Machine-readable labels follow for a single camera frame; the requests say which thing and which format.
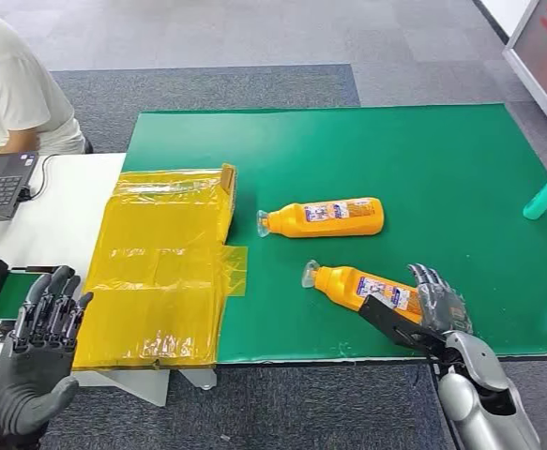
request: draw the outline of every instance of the laptop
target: laptop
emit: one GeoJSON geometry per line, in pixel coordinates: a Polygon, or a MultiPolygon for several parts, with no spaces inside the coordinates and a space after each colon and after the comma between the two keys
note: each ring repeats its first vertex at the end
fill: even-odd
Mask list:
{"type": "Polygon", "coordinates": [[[15,215],[19,192],[28,183],[37,158],[37,152],[0,155],[0,221],[15,215]]]}

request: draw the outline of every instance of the bottle cap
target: bottle cap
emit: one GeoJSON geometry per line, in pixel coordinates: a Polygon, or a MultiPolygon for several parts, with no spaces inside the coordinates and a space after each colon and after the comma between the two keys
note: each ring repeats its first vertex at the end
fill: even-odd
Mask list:
{"type": "Polygon", "coordinates": [[[260,237],[265,237],[268,234],[268,214],[265,211],[256,213],[256,230],[260,237]]]}
{"type": "Polygon", "coordinates": [[[315,286],[315,277],[317,275],[317,271],[319,270],[321,265],[315,260],[310,260],[304,266],[304,271],[302,272],[302,286],[303,288],[312,288],[315,286]]]}

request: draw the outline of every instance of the table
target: table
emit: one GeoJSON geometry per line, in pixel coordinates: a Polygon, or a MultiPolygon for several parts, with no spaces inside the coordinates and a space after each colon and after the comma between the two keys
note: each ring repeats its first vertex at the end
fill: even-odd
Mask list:
{"type": "MultiPolygon", "coordinates": [[[[40,157],[30,184],[41,183],[40,157]]],[[[124,154],[58,156],[47,164],[47,187],[32,202],[20,205],[13,220],[0,222],[0,258],[10,267],[67,264],[85,279],[102,213],[117,182],[124,154]]],[[[22,301],[27,291],[19,289],[22,301]]],[[[212,370],[182,371],[191,383],[210,388],[212,370]]],[[[169,370],[75,372],[81,385],[117,386],[164,406],[169,370]]]]}
{"type": "Polygon", "coordinates": [[[503,105],[142,113],[123,171],[238,168],[230,245],[248,246],[246,296],[228,298],[218,363],[396,359],[357,314],[304,290],[304,265],[412,283],[438,268],[499,355],[547,355],[547,213],[521,215],[547,173],[503,105]],[[256,210],[378,197],[369,237],[256,235],[256,210]]]}

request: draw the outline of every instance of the orange bottle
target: orange bottle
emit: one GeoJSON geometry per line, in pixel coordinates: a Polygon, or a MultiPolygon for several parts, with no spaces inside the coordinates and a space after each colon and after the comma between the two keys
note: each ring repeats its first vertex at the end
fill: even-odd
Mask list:
{"type": "Polygon", "coordinates": [[[259,211],[260,237],[355,236],[379,233],[383,227],[382,202],[372,197],[333,202],[292,203],[279,211],[259,211]]]}
{"type": "Polygon", "coordinates": [[[308,261],[302,274],[303,288],[315,287],[330,300],[358,311],[370,293],[381,293],[389,308],[407,319],[421,323],[421,306],[416,288],[361,272],[354,267],[324,267],[308,261]]]}

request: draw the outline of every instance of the robotic hand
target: robotic hand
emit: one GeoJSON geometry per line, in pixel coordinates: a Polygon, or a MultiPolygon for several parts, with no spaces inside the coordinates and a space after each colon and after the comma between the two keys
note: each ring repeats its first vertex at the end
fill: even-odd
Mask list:
{"type": "Polygon", "coordinates": [[[77,392],[71,368],[93,294],[74,300],[80,278],[72,272],[61,266],[38,278],[6,338],[0,355],[0,448],[39,448],[48,421],[77,392]]]}
{"type": "Polygon", "coordinates": [[[411,322],[380,294],[359,310],[394,343],[419,350],[439,366],[438,397],[467,450],[538,450],[540,440],[517,387],[487,344],[472,335],[463,297],[433,269],[409,265],[422,320],[411,322]]]}

